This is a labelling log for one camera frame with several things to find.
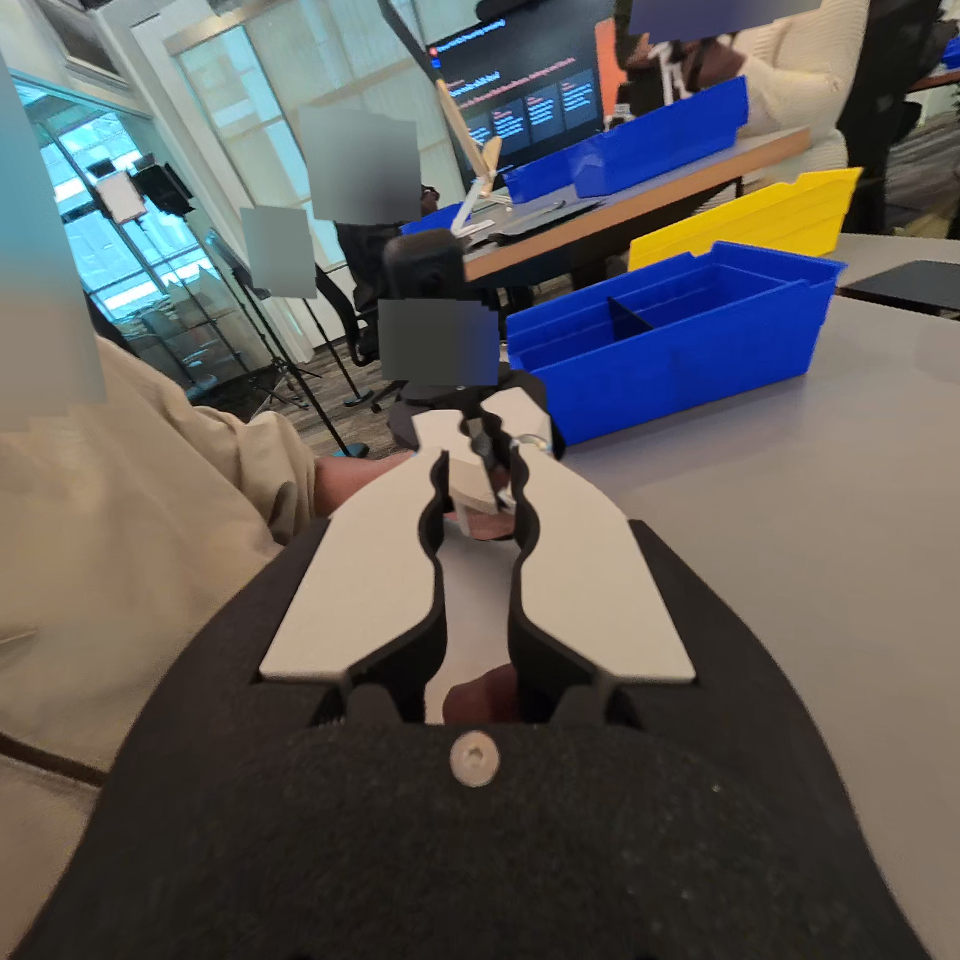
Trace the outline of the person's left forearm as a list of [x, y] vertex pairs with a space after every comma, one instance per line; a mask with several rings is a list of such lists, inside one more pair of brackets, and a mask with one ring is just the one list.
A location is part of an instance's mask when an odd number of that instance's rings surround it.
[[314, 462], [313, 517], [329, 518], [357, 492], [414, 456], [400, 451], [388, 457], [318, 457]]

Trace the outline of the dark flat tablet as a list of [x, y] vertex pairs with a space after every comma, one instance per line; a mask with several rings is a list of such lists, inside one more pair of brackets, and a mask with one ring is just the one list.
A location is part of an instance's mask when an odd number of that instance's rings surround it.
[[841, 297], [929, 316], [959, 319], [959, 265], [915, 260], [837, 289]]

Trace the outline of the brown wooden desk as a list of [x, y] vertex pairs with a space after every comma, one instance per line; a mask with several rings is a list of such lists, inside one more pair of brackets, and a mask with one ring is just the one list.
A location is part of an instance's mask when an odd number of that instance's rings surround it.
[[464, 256], [474, 290], [532, 287], [567, 274], [584, 285], [604, 277], [607, 258], [631, 242], [676, 223], [746, 177], [800, 156], [810, 131], [795, 127], [738, 140], [674, 171], [604, 198], [592, 210], [505, 246], [488, 245]]

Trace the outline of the person's left hand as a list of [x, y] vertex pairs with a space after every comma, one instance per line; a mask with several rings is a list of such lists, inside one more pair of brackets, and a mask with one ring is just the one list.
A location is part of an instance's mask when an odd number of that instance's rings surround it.
[[463, 536], [478, 542], [506, 542], [515, 537], [515, 516], [509, 511], [485, 513], [467, 509], [464, 513], [449, 511], [444, 522]]

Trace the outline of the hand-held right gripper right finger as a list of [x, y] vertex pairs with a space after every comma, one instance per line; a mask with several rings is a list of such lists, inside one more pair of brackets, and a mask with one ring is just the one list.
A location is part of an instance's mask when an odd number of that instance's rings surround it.
[[514, 536], [508, 649], [523, 708], [584, 690], [688, 687], [697, 674], [630, 520], [546, 450], [511, 450]]

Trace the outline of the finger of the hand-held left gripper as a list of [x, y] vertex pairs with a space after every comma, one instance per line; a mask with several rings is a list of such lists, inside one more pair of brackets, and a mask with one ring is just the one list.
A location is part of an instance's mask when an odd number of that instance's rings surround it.
[[461, 509], [487, 516], [513, 513], [512, 503], [503, 500], [495, 489], [493, 454], [475, 448], [476, 441], [461, 412], [430, 410], [414, 415], [412, 424], [414, 456], [429, 450], [446, 454], [446, 480], [440, 488], [455, 513]]
[[550, 415], [527, 390], [498, 390], [489, 397], [491, 438], [503, 449], [532, 446], [555, 455], [554, 427]]

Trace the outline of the person's right hand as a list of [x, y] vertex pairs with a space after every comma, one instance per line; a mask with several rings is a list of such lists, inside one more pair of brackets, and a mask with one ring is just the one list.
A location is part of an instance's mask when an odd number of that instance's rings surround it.
[[518, 675], [503, 664], [447, 692], [441, 707], [447, 726], [476, 727], [522, 722]]

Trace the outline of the blue divided storage bin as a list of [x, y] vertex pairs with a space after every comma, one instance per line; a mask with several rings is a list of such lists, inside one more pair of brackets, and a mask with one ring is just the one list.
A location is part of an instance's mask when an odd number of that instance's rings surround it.
[[716, 242], [511, 315], [510, 365], [578, 445], [804, 376], [846, 267]]

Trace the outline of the black studio lamp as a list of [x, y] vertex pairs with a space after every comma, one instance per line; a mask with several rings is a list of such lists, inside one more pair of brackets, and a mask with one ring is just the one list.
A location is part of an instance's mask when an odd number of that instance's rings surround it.
[[186, 218], [195, 211], [194, 195], [168, 163], [156, 162], [152, 154], [134, 162], [131, 178], [140, 196], [160, 212]]

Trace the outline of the small blue storage bin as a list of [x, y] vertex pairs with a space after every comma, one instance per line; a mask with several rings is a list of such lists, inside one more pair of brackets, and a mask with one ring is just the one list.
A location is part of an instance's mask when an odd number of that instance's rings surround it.
[[422, 216], [419, 220], [404, 223], [400, 227], [400, 233], [404, 236], [410, 236], [432, 230], [449, 231], [460, 213], [462, 205], [462, 202], [454, 202]]
[[502, 174], [503, 184], [514, 207], [530, 204], [559, 190], [573, 189], [573, 160], [578, 145], [553, 151], [523, 164], [510, 166]]

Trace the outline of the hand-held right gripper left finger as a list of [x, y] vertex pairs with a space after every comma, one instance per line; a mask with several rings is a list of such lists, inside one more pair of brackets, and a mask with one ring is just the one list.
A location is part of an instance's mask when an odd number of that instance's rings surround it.
[[348, 699], [388, 690], [401, 715], [426, 714], [447, 653], [443, 574], [449, 454], [392, 460], [330, 513], [258, 667], [264, 682], [319, 684]]

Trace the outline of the white studio light panel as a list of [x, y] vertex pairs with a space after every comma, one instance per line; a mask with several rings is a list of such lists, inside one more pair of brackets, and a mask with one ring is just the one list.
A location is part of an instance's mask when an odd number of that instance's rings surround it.
[[137, 222], [148, 213], [138, 186], [126, 170], [101, 177], [93, 186], [106, 215], [118, 227]]

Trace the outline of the black light stand pole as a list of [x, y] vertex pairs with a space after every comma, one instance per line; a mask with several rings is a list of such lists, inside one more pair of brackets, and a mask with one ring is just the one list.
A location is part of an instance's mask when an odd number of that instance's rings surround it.
[[337, 453], [336, 456], [353, 459], [368, 458], [370, 456], [370, 448], [368, 445], [363, 442], [346, 443], [339, 434], [333, 421], [323, 409], [314, 391], [311, 390], [310, 386], [308, 385], [305, 379], [306, 374], [304, 370], [293, 361], [284, 345], [284, 342], [282, 341], [282, 338], [279, 336], [277, 331], [274, 330], [270, 319], [267, 318], [261, 309], [261, 299], [256, 294], [254, 287], [250, 283], [252, 276], [249, 270], [241, 262], [236, 252], [212, 227], [205, 235], [205, 244], [209, 247], [210, 251], [220, 258], [223, 264], [228, 268], [234, 280], [234, 284], [239, 290], [242, 291], [243, 297], [245, 298], [250, 310], [258, 319], [260, 327], [263, 329], [265, 336], [269, 338], [269, 342], [274, 348], [274, 352], [281, 359], [284, 373], [289, 374], [294, 378], [294, 382], [299, 388], [299, 392], [306, 398], [306, 401], [317, 413], [318, 418], [326, 428], [327, 432], [333, 438], [339, 449], [339, 453]]

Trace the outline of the computer monitor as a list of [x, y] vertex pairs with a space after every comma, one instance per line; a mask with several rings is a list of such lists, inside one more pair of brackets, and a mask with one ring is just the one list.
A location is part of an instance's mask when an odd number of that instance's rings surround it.
[[613, 2], [517, 2], [427, 44], [473, 138], [519, 167], [602, 132], [596, 25]]

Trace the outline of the yellow storage bin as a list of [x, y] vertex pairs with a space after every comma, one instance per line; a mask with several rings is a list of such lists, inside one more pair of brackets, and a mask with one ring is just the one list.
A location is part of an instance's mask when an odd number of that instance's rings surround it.
[[639, 236], [630, 243], [628, 270], [698, 257], [718, 242], [824, 257], [836, 247], [861, 174], [861, 167], [806, 172]]

